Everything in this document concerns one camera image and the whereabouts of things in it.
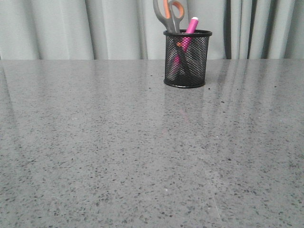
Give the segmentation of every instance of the pen holder base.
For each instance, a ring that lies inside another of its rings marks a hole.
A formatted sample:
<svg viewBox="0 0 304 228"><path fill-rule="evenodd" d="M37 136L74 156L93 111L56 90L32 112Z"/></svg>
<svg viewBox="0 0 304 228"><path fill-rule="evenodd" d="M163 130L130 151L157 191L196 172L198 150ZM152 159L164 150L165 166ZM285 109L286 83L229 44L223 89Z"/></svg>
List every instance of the pen holder base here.
<svg viewBox="0 0 304 228"><path fill-rule="evenodd" d="M205 84L209 37L212 32L195 30L193 34L169 33L166 36L164 83L179 88L196 88Z"/></svg>

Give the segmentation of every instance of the pen holder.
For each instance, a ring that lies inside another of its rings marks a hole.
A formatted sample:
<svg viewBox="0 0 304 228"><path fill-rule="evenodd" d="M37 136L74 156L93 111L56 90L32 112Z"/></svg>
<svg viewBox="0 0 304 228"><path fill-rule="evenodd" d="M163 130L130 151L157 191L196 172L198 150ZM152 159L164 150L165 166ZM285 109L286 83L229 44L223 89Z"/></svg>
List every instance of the pen holder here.
<svg viewBox="0 0 304 228"><path fill-rule="evenodd" d="M169 33L166 36L164 83L179 88L196 88L205 84L209 37L212 32Z"/></svg>

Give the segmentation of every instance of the curtain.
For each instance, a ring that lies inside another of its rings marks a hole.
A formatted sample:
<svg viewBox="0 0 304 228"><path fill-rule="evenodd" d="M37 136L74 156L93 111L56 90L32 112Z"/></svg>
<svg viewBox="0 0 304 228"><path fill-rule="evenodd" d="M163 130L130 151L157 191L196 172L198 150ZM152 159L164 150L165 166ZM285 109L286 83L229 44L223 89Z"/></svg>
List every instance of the curtain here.
<svg viewBox="0 0 304 228"><path fill-rule="evenodd" d="M208 59L304 58L304 0L179 1ZM0 0L1 59L164 59L164 30L152 0Z"/></svg>

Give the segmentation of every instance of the terrazzo countertop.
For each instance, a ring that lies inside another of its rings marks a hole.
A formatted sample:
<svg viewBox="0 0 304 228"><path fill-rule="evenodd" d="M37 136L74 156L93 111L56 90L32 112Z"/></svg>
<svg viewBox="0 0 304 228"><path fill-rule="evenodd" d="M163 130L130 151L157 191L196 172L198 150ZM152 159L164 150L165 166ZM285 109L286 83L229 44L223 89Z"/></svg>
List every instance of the terrazzo countertop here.
<svg viewBox="0 0 304 228"><path fill-rule="evenodd" d="M303 228L304 60L0 61L1 228Z"/></svg>

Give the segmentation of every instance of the speckled surface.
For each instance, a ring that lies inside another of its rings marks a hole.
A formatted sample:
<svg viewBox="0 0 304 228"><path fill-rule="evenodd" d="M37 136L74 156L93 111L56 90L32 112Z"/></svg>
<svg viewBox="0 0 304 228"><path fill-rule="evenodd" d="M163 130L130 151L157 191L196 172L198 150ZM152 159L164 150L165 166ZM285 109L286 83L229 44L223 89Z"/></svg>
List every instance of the speckled surface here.
<svg viewBox="0 0 304 228"><path fill-rule="evenodd" d="M304 227L304 60L0 61L0 227Z"/></svg>

